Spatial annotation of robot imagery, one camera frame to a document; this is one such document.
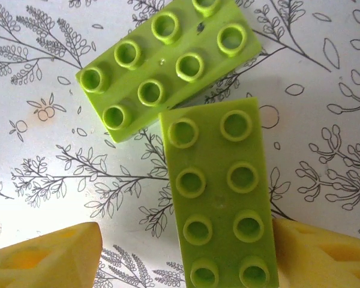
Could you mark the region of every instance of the lego duplo brick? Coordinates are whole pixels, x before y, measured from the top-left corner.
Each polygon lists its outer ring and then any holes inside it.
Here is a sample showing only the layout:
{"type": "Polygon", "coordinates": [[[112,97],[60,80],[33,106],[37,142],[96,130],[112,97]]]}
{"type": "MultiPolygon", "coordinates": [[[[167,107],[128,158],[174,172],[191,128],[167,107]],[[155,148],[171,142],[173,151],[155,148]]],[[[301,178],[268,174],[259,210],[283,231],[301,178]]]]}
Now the lego duplo brick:
{"type": "Polygon", "coordinates": [[[102,244],[93,222],[0,249],[0,288],[92,288],[102,244]]]}
{"type": "Polygon", "coordinates": [[[360,288],[360,239],[285,219],[274,232],[283,288],[360,288]]]}
{"type": "Polygon", "coordinates": [[[257,100],[160,114],[187,287],[278,287],[257,100]]]}
{"type": "Polygon", "coordinates": [[[234,0],[174,0],[76,78],[120,142],[260,50],[234,0]]]}

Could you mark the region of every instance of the yellow plastic piece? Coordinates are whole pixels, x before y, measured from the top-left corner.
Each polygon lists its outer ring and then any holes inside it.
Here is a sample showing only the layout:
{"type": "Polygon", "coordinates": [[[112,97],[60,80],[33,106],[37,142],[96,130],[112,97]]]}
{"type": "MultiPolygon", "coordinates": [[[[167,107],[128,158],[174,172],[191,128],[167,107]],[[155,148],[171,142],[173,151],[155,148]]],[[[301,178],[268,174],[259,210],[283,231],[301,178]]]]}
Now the yellow plastic piece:
{"type": "Polygon", "coordinates": [[[0,288],[92,288],[102,246],[90,222],[0,249],[0,288]]]}
{"type": "Polygon", "coordinates": [[[273,225],[281,288],[360,288],[360,239],[284,219],[273,225]]]}

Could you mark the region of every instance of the lime green brick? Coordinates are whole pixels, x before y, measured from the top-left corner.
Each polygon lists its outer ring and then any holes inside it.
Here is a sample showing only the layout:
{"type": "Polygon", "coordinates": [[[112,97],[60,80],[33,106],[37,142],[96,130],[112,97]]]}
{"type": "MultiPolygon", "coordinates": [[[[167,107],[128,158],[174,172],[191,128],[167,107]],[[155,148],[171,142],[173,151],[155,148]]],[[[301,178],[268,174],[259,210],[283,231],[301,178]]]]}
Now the lime green brick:
{"type": "Polygon", "coordinates": [[[187,287],[278,287],[257,100],[159,118],[187,287]]]}
{"type": "Polygon", "coordinates": [[[120,142],[260,50],[234,0],[174,0],[76,79],[120,142]]]}

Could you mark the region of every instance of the patterned tablecloth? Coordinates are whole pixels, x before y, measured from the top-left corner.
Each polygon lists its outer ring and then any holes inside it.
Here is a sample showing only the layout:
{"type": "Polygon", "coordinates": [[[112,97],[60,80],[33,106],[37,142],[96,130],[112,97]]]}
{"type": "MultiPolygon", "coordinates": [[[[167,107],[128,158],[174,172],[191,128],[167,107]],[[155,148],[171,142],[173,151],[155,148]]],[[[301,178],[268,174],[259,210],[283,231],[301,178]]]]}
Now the patterned tablecloth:
{"type": "MultiPolygon", "coordinates": [[[[191,104],[258,97],[273,215],[360,238],[360,0],[236,2],[263,50],[191,104]]],[[[74,79],[165,4],[0,0],[0,248],[97,221],[95,287],[185,287],[159,125],[115,145],[74,79]]]]}

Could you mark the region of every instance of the plastic toy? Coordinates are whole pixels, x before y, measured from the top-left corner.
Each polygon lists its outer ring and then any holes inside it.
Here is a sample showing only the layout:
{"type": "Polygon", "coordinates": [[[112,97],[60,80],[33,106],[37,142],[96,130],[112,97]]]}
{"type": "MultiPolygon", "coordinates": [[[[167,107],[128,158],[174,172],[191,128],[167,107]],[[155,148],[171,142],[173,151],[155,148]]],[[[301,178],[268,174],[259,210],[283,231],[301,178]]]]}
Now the plastic toy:
{"type": "Polygon", "coordinates": [[[76,78],[120,142],[260,50],[234,0],[174,0],[76,78]]]}
{"type": "Polygon", "coordinates": [[[0,249],[0,288],[92,288],[101,249],[97,223],[0,249]]]}
{"type": "Polygon", "coordinates": [[[360,288],[360,239],[290,220],[274,220],[283,288],[360,288]]]}
{"type": "Polygon", "coordinates": [[[160,114],[187,287],[278,287],[257,100],[160,114]]]}

